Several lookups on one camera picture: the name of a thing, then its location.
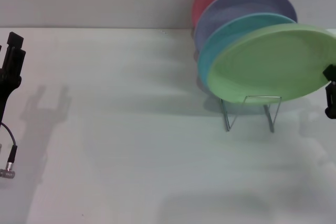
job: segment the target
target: metal wire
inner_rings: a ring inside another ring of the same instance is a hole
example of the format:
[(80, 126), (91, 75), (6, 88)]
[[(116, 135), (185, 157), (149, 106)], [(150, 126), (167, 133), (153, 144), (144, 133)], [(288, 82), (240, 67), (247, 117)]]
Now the metal wire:
[(11, 130), (9, 129), (9, 127), (4, 124), (3, 122), (1, 123), (1, 125), (8, 131), (8, 133), (10, 134), (10, 137), (13, 141), (13, 145), (16, 145), (16, 141), (15, 141), (15, 138), (14, 138), (14, 135), (12, 134)]

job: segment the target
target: wire plate stand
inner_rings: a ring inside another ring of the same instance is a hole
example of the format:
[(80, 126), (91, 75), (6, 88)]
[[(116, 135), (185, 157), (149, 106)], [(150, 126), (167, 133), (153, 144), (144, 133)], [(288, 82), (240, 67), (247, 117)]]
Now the wire plate stand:
[(246, 100), (247, 99), (251, 99), (251, 98), (270, 98), (270, 99), (277, 99), (278, 100), (278, 107), (277, 107), (277, 111), (276, 111), (276, 114), (274, 116), (274, 119), (272, 120), (272, 117), (270, 115), (270, 112), (269, 112), (269, 109), (270, 109), (270, 106), (271, 104), (268, 104), (268, 105), (263, 105), (264, 107), (264, 111), (265, 111), (265, 115), (267, 117), (267, 120), (268, 120), (268, 123), (269, 123), (269, 129), (272, 133), (274, 133), (274, 125), (275, 125), (275, 121), (277, 119), (277, 116), (278, 116), (278, 112), (279, 112), (279, 109), (280, 109), (280, 105), (281, 105), (281, 102), (282, 102), (282, 97), (270, 97), (270, 96), (255, 96), (255, 95), (248, 95), (245, 97), (243, 103), (239, 106), (238, 108), (238, 111), (232, 121), (232, 123), (230, 124), (230, 121), (229, 121), (229, 118), (228, 118), (228, 113), (227, 113), (227, 109), (226, 109), (226, 105), (225, 105), (225, 101), (224, 100), (220, 100), (220, 103), (221, 103), (221, 107), (222, 107), (222, 113), (223, 113), (223, 116), (224, 116), (224, 126), (225, 126), (225, 130), (226, 132), (229, 132), (234, 123), (236, 122), (237, 118), (240, 116), (241, 114), (241, 111), (243, 110), (244, 106), (246, 105)]

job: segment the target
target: table surface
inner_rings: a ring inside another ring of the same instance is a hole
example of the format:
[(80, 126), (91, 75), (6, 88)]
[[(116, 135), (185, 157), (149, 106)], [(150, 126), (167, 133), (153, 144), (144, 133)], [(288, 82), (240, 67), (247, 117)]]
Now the table surface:
[(0, 29), (0, 45), (10, 31), (27, 54), (3, 119), (18, 152), (1, 223), (334, 223), (324, 89), (283, 103), (275, 134), (259, 107), (226, 133), (190, 30)]

